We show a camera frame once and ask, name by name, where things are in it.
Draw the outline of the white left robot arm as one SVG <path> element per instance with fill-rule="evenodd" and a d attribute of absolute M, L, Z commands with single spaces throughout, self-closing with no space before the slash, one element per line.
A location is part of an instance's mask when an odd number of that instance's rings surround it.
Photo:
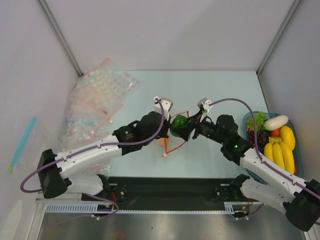
<path fill-rule="evenodd" d="M 43 197 L 56 198 L 66 192 L 90 194 L 99 200 L 110 195 L 107 177 L 89 176 L 83 170 L 104 160 L 140 151 L 154 139 L 168 136 L 170 114 L 151 111 L 141 120 L 115 130 L 111 135 L 68 152 L 45 150 L 40 157 L 37 174 Z"/>

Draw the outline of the green bell pepper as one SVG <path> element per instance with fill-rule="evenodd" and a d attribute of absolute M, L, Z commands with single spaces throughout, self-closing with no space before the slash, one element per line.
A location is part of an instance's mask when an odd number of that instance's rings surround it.
<path fill-rule="evenodd" d="M 179 138 L 180 136 L 178 133 L 176 133 L 176 128 L 184 127 L 187 124 L 188 124 L 188 118 L 184 115 L 177 114 L 170 125 L 171 135 Z"/>

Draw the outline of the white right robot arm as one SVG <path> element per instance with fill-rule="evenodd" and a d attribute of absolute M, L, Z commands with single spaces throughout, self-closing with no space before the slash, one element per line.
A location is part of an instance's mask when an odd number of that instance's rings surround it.
<path fill-rule="evenodd" d="M 259 183 L 241 176 L 240 183 L 230 188 L 231 196 L 258 200 L 283 213 L 301 231 L 308 232 L 320 219 L 320 183 L 306 181 L 276 165 L 238 135 L 238 125 L 231 115 L 220 115 L 216 122 L 197 113 L 191 117 L 177 115 L 170 132 L 184 141 L 204 136 L 222 145 L 223 156 L 264 180 Z"/>

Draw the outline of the clear orange zip bag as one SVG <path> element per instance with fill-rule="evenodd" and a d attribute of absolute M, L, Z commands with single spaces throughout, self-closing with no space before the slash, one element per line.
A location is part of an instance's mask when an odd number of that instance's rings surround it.
<path fill-rule="evenodd" d="M 171 116 L 171 123 L 174 120 L 174 118 L 176 117 L 176 115 L 183 115 L 186 116 L 187 118 L 190 116 L 189 111 L 183 111 L 183 112 L 177 112 L 175 114 L 173 114 Z M 166 156 L 168 156 L 169 154 L 172 154 L 174 151 L 178 150 L 179 148 L 181 148 L 186 141 L 184 141 L 182 138 L 180 137 L 174 137 L 173 135 L 171 135 L 170 132 L 170 128 L 168 131 L 168 138 L 169 138 L 169 143 L 167 144 L 167 147 L 161 147 L 158 145 L 158 143 L 156 142 L 156 145 L 159 148 L 159 152 L 161 153 L 161 156 L 164 158 Z"/>

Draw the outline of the orange red peach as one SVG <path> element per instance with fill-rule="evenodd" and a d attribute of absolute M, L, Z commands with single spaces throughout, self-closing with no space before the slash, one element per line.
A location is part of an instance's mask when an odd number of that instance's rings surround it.
<path fill-rule="evenodd" d="M 159 138 L 156 140 L 156 142 L 160 147 L 166 148 L 168 146 L 169 140 L 169 138 Z"/>

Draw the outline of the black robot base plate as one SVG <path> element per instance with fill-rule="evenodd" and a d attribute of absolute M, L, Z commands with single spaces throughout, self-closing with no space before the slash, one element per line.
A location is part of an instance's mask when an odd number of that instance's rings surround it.
<path fill-rule="evenodd" d="M 182 208 L 190 204 L 209 207 L 226 202 L 252 203 L 232 178 L 109 177 L 103 183 L 106 187 L 98 197 L 128 207 L 168 204 Z"/>

